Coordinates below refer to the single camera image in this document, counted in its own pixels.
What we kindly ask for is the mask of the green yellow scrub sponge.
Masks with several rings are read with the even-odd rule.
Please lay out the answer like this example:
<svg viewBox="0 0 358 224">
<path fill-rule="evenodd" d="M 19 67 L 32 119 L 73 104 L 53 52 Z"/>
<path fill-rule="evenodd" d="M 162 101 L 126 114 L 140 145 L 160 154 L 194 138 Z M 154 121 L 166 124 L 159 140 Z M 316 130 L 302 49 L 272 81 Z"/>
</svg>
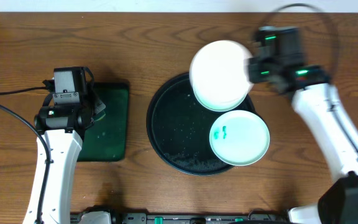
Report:
<svg viewBox="0 0 358 224">
<path fill-rule="evenodd" d="M 105 117 L 105 115 L 106 115 L 105 110 L 102 110 L 98 114 L 93 116 L 93 121 L 94 122 L 101 121 Z"/>
</svg>

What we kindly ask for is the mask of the white plate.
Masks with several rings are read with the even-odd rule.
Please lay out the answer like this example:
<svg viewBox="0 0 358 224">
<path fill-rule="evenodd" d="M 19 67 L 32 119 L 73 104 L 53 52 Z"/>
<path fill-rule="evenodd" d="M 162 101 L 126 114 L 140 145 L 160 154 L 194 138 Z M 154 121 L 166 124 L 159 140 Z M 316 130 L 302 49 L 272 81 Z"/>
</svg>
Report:
<svg viewBox="0 0 358 224">
<path fill-rule="evenodd" d="M 205 45 L 190 65 L 194 91 L 212 103 L 228 103 L 247 95 L 252 88 L 247 71 L 251 57 L 245 46 L 232 40 Z"/>
</svg>

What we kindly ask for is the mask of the mint green plate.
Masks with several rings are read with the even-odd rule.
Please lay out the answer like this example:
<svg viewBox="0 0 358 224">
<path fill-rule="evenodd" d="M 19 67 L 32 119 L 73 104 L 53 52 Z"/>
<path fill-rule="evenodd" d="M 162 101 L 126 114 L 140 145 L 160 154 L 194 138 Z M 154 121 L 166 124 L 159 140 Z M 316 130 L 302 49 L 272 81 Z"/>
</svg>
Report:
<svg viewBox="0 0 358 224">
<path fill-rule="evenodd" d="M 215 111 L 215 112 L 225 112 L 225 111 L 233 110 L 235 107 L 239 106 L 247 97 L 247 95 L 244 95 L 243 97 L 240 97 L 238 100 L 230 101 L 228 103 L 212 103 L 210 101 L 203 100 L 201 98 L 201 95 L 198 94 L 196 91 L 194 92 L 194 95 L 200 105 L 204 106 L 208 110 Z"/>
<path fill-rule="evenodd" d="M 221 161 L 232 166 L 249 166 L 259 161 L 270 145 L 266 123 L 244 110 L 222 114 L 209 132 L 209 144 Z"/>
</svg>

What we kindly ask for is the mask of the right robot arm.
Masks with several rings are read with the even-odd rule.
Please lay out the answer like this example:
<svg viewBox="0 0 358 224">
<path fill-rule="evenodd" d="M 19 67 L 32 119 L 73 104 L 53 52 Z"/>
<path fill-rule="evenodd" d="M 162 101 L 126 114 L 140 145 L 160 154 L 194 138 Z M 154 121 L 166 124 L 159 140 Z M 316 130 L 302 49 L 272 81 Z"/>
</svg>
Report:
<svg viewBox="0 0 358 224">
<path fill-rule="evenodd" d="M 358 130 L 337 88 L 319 65 L 307 65 L 296 27 L 259 28 L 249 59 L 252 83 L 268 82 L 286 94 L 318 143 L 333 185 L 312 205 L 288 211 L 292 223 L 358 223 Z"/>
</svg>

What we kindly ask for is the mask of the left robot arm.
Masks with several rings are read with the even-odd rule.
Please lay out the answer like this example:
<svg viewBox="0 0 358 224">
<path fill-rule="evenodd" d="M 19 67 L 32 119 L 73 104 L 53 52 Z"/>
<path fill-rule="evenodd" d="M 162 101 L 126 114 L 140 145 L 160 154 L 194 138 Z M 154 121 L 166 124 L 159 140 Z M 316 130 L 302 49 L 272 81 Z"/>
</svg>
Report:
<svg viewBox="0 0 358 224">
<path fill-rule="evenodd" d="M 99 103 L 93 82 L 45 85 L 52 90 L 34 118 L 37 163 L 23 222 L 69 223 L 75 167 Z"/>
</svg>

